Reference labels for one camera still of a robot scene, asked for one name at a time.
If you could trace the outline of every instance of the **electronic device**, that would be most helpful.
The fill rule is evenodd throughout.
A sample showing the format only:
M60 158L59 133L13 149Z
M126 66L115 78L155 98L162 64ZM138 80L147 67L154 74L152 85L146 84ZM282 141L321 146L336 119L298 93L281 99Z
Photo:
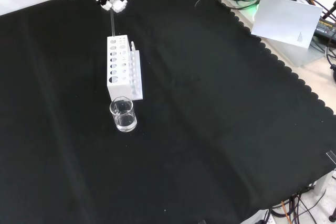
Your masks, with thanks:
M314 35L318 38L328 41L335 31L336 31L335 23L331 23L323 18L320 18ZM336 44L336 38L333 37L331 39L331 42Z

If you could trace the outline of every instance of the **white card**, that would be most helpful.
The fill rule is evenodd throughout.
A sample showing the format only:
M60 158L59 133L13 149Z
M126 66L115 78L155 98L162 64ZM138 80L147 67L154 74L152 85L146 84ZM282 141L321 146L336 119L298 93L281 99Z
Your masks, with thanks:
M252 34L308 48L322 7L291 0L261 0Z

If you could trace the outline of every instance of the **black cable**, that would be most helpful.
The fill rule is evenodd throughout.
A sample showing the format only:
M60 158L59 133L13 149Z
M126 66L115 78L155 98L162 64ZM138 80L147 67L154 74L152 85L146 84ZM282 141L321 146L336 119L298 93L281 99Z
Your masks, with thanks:
M266 224L266 223L268 222L269 217L271 216L271 211L270 211L270 210L271 210L271 209L268 209L268 210L266 211L266 213L265 213L264 221L263 221L264 224Z
M302 196L302 194L300 194L299 198L298 198L297 211L295 212L295 210L294 210L294 220L295 220L296 224L300 224L300 220L299 220L299 201L301 200L301 196Z
M324 5L322 5L318 1L316 1L316 0L311 0L311 1L316 2L319 6L321 6L323 9L325 9L327 12L329 11ZM329 18L331 18L333 21L336 22L336 16L335 16L335 14L331 13L330 16L329 16Z
M326 191L327 190L324 190L324 193L322 194L321 198L319 198L319 200L316 201L314 206L312 206L311 208L307 209L306 211L300 213L297 218L299 218L299 216L301 216L301 215L305 214L306 212L310 211L311 209L313 209L320 202L320 200L324 197L324 195L326 194Z
M297 205L295 204L295 198L296 198L296 196L290 196L290 198L289 198L288 202L291 201L291 207L289 208L289 210L287 212L288 216L290 216L294 212L294 210L296 209L296 207L297 207ZM273 209L271 210L271 214L274 215L275 217L278 217L278 218L286 217L286 214L280 214L278 212L275 212Z
M303 201L302 201L302 200L300 200L300 201L301 201L301 203L304 205L304 207L306 208L307 212L309 213L309 215L310 215L310 216L311 216L311 218L313 219L314 223L315 223L315 224L317 224L317 222L316 222L315 218L313 217L313 215L312 215L312 214L311 214L311 212L309 211L308 207L306 207L306 206L305 206L305 204L303 203Z
M289 203L290 200L284 202L284 206L287 205ZM272 209L277 209L277 208L280 208L282 207L282 204L280 204L279 206L275 206L275 207L272 207Z
M328 60L328 62L329 62L329 64L330 64L330 66L331 66L331 69L334 70L334 71L336 71L336 65L331 63L331 61L330 61L330 59L329 59L328 51L329 51L329 47L330 47L330 44L331 44L331 40L332 40L332 38L335 36L335 34L336 34L336 31L335 31L335 32L332 34L332 36L329 38L328 43L327 43L327 46L326 46L326 48L325 48L325 50L324 50L324 54L325 54L326 57L327 57L327 60Z
M320 52L324 53L325 48L322 48L322 47L317 43L317 41L316 41L314 38L312 38L311 41L313 41L313 42L318 46L319 49L316 48L316 47L314 47L313 45L310 45L312 48L316 49L317 51L320 51ZM331 50L329 50L329 51L330 51L332 54L334 54L334 55L328 54L328 56L331 57L331 58L336 59L336 54L335 54L333 51L331 51Z

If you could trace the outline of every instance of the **tabletop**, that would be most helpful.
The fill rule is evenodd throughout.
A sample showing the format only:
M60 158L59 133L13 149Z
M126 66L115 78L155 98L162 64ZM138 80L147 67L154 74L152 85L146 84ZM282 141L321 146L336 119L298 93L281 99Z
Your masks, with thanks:
M228 0L222 0L223 3L229 4ZM335 0L319 0L319 2L323 3L327 8L331 8L332 4ZM244 25L248 28L252 28L253 20L248 15L248 11L237 11L233 10L235 15L239 17L239 20L244 23ZM321 56L320 59L313 61L304 66L294 66L291 61L288 59L287 52L279 49L278 44L284 43L276 43L269 39L262 39L263 43L266 44L266 47L269 48L273 54L275 54L281 61L285 63L286 66L290 67L293 72L295 72L300 79L304 80L306 85L312 88L312 92L316 93L319 96L326 106L330 107L334 113L336 113L336 83L333 79L333 71L330 69L330 65L327 59L324 56ZM296 57L300 57L300 52L302 52L301 48L297 48ZM312 51L313 54L320 54L314 48L310 47L309 50Z

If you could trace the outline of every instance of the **black tablecloth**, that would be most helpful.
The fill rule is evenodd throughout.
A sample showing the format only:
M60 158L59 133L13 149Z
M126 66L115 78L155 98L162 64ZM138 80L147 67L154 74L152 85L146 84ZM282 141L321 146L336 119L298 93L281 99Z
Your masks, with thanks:
M333 169L332 111L217 0L132 0L115 24L141 52L130 133L109 112L109 13L0 17L0 223L240 223Z

